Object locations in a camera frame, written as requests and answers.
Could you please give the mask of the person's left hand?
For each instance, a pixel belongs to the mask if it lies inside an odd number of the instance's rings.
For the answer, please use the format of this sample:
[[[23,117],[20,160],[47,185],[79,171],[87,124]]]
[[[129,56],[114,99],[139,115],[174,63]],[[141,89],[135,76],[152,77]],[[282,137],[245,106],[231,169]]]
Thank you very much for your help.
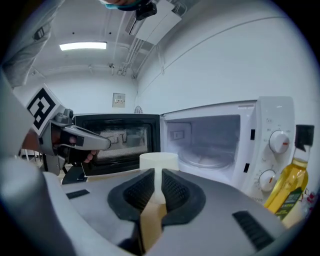
[[[94,156],[96,155],[96,150],[79,150],[79,149],[70,149],[68,163],[89,163]]]

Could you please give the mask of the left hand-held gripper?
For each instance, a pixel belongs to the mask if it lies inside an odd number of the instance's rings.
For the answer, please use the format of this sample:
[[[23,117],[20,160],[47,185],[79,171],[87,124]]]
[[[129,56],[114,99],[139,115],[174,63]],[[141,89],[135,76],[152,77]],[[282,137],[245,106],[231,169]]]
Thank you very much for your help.
[[[74,112],[64,107],[46,85],[36,91],[26,109],[34,118],[26,136],[26,149],[42,155],[42,171],[58,176],[71,148],[101,151],[111,147],[110,139],[74,125]]]

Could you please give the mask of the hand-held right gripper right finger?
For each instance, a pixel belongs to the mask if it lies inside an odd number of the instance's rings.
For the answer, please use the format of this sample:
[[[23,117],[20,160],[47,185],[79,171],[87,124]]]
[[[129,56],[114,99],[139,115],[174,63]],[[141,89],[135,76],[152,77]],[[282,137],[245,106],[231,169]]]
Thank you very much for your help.
[[[162,171],[167,214],[151,256],[271,256],[287,230],[238,189],[181,171]]]

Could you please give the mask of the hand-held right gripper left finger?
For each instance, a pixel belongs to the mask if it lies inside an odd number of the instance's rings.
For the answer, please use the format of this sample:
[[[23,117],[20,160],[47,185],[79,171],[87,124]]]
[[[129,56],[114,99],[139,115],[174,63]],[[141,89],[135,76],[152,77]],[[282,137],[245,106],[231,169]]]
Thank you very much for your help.
[[[82,218],[102,237],[137,256],[145,253],[141,213],[154,193],[154,169],[62,185]]]

